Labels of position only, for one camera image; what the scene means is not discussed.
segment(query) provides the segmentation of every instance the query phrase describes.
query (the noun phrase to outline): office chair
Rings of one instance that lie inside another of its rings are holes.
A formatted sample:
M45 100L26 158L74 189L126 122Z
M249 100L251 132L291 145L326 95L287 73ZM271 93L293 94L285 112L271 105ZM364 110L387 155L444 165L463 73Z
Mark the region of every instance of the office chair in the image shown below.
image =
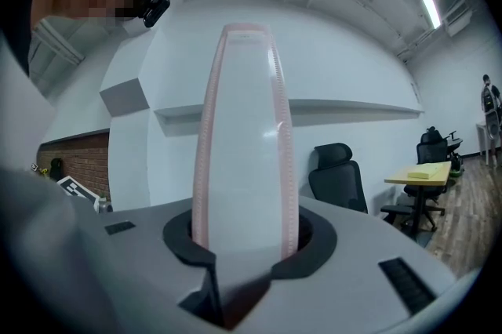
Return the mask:
M317 146L315 150L319 155L318 168L308 175L314 197L331 205L367 213L361 171L358 163L351 160L351 148L344 143L334 143ZM410 207L400 205L386 205L381 211L392 216L412 213Z
M417 144L417 157L418 164L425 164L428 162L445 162L447 158L448 152L448 141L446 139L441 139L436 143L419 143ZM424 197L425 201L427 199L432 199L437 202L437 198L439 195L446 192L445 187L425 187L424 188ZM413 185L406 185L404 189L405 193L410 197L415 198L418 194L418 187ZM429 222L432 224L432 231L436 231L437 227L432 219L430 212L440 212L442 216L445 215L445 209L443 207L435 207L425 205L424 207L424 215L427 217Z
M452 169L450 175L453 177L459 177L464 172L464 161L462 157L455 152L456 149L460 147L463 140L460 137L455 138L456 130L451 132L447 137L442 137L438 130L434 126L427 129L427 132L420 138L421 143L437 143L441 140L448 140L448 149L446 155L446 161L452 162ZM455 184L455 180L449 180L449 187Z

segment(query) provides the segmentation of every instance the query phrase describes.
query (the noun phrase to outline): black earpiece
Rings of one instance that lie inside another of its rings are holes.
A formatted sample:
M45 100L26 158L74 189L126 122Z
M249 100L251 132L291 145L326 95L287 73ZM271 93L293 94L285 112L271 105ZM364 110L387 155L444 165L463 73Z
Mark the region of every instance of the black earpiece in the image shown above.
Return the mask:
M144 25L148 28L153 27L170 5L170 0L151 0L143 15L140 16L143 17Z

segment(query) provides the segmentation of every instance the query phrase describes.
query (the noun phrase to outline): fluorescent light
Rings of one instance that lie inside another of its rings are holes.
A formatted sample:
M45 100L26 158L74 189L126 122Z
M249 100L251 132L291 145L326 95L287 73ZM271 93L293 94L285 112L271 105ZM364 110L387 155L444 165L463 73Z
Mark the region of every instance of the fluorescent light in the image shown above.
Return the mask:
M436 9L436 5L434 5L434 1L432 0L422 0L424 1L425 7L429 12L429 17L431 18L432 26L434 29L437 29L441 26L441 20L439 19L438 10Z

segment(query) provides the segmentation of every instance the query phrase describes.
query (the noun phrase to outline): black and white sign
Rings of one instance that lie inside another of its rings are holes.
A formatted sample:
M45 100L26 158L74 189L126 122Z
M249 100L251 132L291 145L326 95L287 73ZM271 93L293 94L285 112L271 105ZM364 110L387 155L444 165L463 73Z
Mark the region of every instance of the black and white sign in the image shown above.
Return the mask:
M87 198L93 205L100 200L100 197L91 192L89 189L78 183L71 176L67 176L62 180L57 182L69 196L80 196L81 198Z

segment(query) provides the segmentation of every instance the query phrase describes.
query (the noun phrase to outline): black vent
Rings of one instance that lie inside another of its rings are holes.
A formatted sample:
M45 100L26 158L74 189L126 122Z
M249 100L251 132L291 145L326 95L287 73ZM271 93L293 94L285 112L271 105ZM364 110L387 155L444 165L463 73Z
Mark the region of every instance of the black vent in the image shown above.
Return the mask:
M378 263L411 315L420 312L435 297L401 258Z
M112 225L107 225L104 229L107 230L108 235L118 234L119 232L130 230L136 225L130 221L122 221L121 223L116 223Z

